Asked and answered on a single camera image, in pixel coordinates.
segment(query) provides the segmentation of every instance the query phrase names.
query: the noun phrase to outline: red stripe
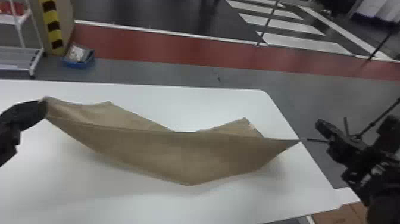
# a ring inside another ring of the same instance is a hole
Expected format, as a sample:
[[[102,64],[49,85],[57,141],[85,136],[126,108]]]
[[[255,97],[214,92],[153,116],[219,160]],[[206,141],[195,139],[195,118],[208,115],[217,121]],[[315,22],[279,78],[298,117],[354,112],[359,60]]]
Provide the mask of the red stripe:
[[[83,24],[76,25],[72,41],[95,49],[98,58],[400,80],[400,63],[367,62],[300,49],[256,48],[242,43]]]

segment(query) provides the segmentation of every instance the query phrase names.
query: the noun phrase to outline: black glove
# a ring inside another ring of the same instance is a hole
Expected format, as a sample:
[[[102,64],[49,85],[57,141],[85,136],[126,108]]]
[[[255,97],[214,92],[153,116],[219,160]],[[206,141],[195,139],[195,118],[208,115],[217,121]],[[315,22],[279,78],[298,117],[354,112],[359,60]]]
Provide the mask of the black glove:
[[[39,123],[46,117],[45,101],[30,101],[16,104],[0,115],[0,166],[16,153],[21,132]]]

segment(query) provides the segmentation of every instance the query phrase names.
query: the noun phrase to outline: white shelf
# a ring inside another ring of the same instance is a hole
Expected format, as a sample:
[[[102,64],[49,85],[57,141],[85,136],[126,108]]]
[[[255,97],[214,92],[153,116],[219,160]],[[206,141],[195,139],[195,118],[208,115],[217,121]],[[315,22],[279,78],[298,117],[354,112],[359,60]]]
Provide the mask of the white shelf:
[[[8,2],[13,6],[13,0],[8,0]],[[27,6],[27,10],[25,10],[24,14],[21,16],[0,14],[0,24],[14,25],[17,29],[21,44],[21,47],[0,46],[0,70],[27,71],[29,73],[29,78],[34,79],[35,68],[45,50],[28,0],[25,0],[25,6]],[[36,37],[40,43],[39,49],[26,48],[25,46],[24,37],[22,35],[22,24],[24,24],[29,17],[32,19]]]
[[[32,11],[30,9],[25,10],[23,15],[17,16],[17,24],[15,23],[13,15],[3,15],[0,14],[0,24],[18,25],[21,26],[27,18],[31,15]]]

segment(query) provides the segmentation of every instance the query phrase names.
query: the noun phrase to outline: yellow and black striped pole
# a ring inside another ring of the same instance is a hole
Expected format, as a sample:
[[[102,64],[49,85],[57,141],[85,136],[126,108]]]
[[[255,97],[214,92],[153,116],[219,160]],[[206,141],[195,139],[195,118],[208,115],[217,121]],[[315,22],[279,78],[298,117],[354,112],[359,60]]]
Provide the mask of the yellow and black striped pole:
[[[43,8],[43,20],[47,29],[48,39],[52,47],[52,53],[63,55],[65,46],[61,36],[60,21],[55,0],[39,0]]]

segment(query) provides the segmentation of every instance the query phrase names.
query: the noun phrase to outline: paper bag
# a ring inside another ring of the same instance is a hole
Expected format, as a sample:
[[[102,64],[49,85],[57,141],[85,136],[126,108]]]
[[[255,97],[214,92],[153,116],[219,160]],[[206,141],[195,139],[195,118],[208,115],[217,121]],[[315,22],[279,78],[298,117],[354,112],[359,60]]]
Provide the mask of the paper bag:
[[[74,139],[183,185],[257,170],[298,142],[263,138],[246,118],[208,130],[174,132],[111,102],[81,105],[50,97],[44,100],[46,118]]]

